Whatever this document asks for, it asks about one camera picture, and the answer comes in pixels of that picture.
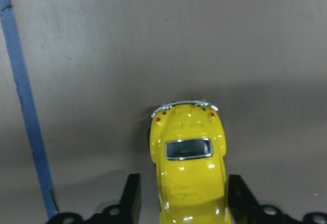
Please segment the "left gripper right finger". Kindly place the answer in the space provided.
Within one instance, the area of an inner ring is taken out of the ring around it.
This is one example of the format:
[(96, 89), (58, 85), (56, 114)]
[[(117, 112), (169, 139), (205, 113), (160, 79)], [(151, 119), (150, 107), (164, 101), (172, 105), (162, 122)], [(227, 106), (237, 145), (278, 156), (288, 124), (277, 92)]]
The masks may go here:
[(326, 213), (323, 212), (307, 213), (302, 220), (296, 220), (276, 206), (260, 204), (240, 175), (229, 176), (228, 205), (235, 223), (326, 223)]

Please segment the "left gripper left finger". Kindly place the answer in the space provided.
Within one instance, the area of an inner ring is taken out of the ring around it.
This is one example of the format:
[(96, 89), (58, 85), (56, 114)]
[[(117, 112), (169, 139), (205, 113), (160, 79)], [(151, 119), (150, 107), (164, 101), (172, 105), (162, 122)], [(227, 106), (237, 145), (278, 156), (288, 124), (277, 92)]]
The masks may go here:
[(108, 206), (101, 213), (96, 213), (86, 220), (79, 214), (65, 212), (54, 216), (48, 223), (139, 223), (140, 212), (141, 176), (135, 173), (128, 176), (118, 204)]

